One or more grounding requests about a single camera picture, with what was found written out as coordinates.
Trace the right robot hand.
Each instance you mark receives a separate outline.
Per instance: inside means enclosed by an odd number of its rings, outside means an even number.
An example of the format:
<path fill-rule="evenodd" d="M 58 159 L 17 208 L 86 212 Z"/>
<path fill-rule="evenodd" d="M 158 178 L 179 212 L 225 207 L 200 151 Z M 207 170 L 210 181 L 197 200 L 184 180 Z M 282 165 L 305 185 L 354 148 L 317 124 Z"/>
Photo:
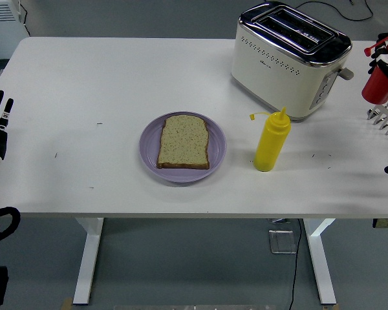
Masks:
<path fill-rule="evenodd" d="M 377 45 L 372 57 L 374 61 L 370 63 L 372 68 L 369 71 L 372 94 L 370 102 L 378 105 L 388 100 L 388 44 Z"/>

